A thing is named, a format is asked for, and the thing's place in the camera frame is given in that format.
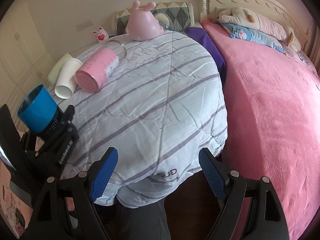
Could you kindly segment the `blue metal cup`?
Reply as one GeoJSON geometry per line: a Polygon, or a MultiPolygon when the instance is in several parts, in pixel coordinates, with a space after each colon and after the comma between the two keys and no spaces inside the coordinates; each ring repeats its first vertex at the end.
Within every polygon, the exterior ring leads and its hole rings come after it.
{"type": "Polygon", "coordinates": [[[45,141],[56,131],[63,111],[44,85],[38,85],[24,97],[17,115],[32,132],[45,141]]]}

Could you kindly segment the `white paper cup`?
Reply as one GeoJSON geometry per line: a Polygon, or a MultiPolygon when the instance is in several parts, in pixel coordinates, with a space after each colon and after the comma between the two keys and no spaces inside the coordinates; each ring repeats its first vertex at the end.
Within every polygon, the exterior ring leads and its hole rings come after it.
{"type": "Polygon", "coordinates": [[[71,98],[77,87],[75,72],[82,66],[79,59],[68,59],[62,66],[55,85],[55,95],[61,99],[71,98]]]}

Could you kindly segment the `cream wardrobe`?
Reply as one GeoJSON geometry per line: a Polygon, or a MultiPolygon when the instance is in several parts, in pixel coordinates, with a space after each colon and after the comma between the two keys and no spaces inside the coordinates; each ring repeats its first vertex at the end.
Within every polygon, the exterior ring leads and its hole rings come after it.
{"type": "Polygon", "coordinates": [[[1,105],[9,107],[19,131],[27,129],[17,116],[22,99],[37,85],[50,86],[47,76],[54,64],[26,0],[15,0],[1,21],[1,105]]]}

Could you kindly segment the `small pink plush toy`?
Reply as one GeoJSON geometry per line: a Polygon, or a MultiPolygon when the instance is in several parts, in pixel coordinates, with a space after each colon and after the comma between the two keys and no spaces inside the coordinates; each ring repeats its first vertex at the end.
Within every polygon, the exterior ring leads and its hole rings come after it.
{"type": "Polygon", "coordinates": [[[95,39],[97,43],[103,42],[104,40],[109,39],[107,31],[103,27],[98,27],[98,30],[92,31],[95,34],[95,39]]]}

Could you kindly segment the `striped light blue quilt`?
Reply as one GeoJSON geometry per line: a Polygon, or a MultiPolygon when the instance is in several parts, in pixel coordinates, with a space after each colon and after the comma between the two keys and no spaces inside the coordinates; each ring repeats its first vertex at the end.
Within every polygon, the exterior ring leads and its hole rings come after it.
{"type": "Polygon", "coordinates": [[[77,89],[61,109],[75,108],[79,140],[61,175],[72,178],[98,161],[109,147],[118,162],[103,194],[135,209],[155,203],[199,172],[199,151],[218,155],[227,139],[222,83],[210,53],[182,33],[165,31],[150,41],[120,35],[79,55],[87,61],[110,48],[120,63],[90,94],[77,89]]]}

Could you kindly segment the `pink fleece blanket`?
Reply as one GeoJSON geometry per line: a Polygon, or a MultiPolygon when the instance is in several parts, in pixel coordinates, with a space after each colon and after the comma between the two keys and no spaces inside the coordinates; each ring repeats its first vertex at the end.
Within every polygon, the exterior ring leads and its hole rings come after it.
{"type": "Polygon", "coordinates": [[[228,139],[224,161],[247,178],[271,179],[289,236],[299,239],[319,208],[319,78],[310,64],[220,24],[203,28],[225,61],[228,139]]]}

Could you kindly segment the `pink rabbit toy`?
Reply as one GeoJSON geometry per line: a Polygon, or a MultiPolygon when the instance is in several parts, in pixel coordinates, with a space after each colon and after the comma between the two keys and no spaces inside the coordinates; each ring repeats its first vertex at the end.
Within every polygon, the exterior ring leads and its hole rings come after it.
{"type": "Polygon", "coordinates": [[[150,11],[155,7],[155,2],[149,2],[143,8],[140,7],[140,1],[133,2],[126,26],[129,37],[135,41],[149,41],[164,32],[163,27],[150,11]]]}

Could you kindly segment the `grey plush cushion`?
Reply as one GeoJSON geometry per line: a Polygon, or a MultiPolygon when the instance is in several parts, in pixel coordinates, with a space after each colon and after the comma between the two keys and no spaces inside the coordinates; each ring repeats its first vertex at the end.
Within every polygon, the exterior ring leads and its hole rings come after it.
{"type": "Polygon", "coordinates": [[[169,18],[167,14],[164,13],[157,13],[155,15],[155,19],[159,22],[159,25],[164,29],[164,30],[174,30],[174,25],[172,20],[169,18]]]}

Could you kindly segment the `patchwork triangle pillow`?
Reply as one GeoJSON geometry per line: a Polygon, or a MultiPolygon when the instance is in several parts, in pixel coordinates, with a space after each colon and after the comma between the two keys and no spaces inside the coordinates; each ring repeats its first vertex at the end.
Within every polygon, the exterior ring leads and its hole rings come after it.
{"type": "MultiPolygon", "coordinates": [[[[157,3],[156,7],[150,10],[155,16],[157,13],[164,13],[169,16],[174,25],[173,31],[183,32],[195,24],[193,5],[187,2],[163,2],[157,3]]],[[[113,32],[117,35],[126,33],[125,29],[130,17],[131,8],[117,11],[113,16],[113,32]]]]}

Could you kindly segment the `purple bed sheet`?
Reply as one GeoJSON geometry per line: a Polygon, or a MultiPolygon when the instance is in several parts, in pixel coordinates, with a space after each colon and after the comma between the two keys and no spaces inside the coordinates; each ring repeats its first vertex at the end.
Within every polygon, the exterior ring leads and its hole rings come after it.
{"type": "Polygon", "coordinates": [[[216,45],[211,40],[210,36],[201,27],[189,27],[185,31],[185,33],[190,38],[192,38],[193,40],[198,42],[200,45],[202,45],[208,51],[208,53],[210,53],[210,55],[212,56],[212,58],[214,59],[217,65],[217,69],[220,74],[222,85],[224,85],[226,80],[226,71],[227,71],[225,61],[222,55],[220,54],[219,50],[217,49],[216,45]]]}

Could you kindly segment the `light blue cartoon pillow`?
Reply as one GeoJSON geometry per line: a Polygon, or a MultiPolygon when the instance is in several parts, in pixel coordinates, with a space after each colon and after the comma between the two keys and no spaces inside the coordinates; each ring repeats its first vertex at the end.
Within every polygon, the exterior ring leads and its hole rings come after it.
{"type": "Polygon", "coordinates": [[[221,25],[229,33],[231,38],[237,38],[240,40],[262,44],[270,48],[273,48],[276,51],[281,52],[283,54],[286,53],[286,50],[283,48],[280,42],[270,35],[267,35],[258,30],[246,28],[232,23],[222,23],[221,25]]]}

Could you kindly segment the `cream wooden headboard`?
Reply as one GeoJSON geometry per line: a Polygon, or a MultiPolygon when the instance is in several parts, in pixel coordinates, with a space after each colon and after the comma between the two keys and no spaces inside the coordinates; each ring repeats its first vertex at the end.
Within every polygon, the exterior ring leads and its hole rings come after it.
{"type": "Polygon", "coordinates": [[[276,0],[199,0],[199,20],[217,18],[223,9],[246,7],[283,25],[289,25],[295,32],[302,50],[319,69],[319,27],[303,24],[304,12],[287,9],[276,0]]]}

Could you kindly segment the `long white plush dog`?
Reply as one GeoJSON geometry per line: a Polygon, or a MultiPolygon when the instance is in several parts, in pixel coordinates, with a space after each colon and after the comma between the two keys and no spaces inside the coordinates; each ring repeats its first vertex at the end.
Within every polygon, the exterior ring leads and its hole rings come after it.
{"type": "Polygon", "coordinates": [[[277,40],[283,41],[295,52],[299,52],[302,49],[298,38],[296,38],[295,32],[290,26],[282,25],[276,21],[270,20],[250,9],[243,7],[225,9],[219,13],[218,21],[220,23],[240,25],[271,35],[277,40]]]}

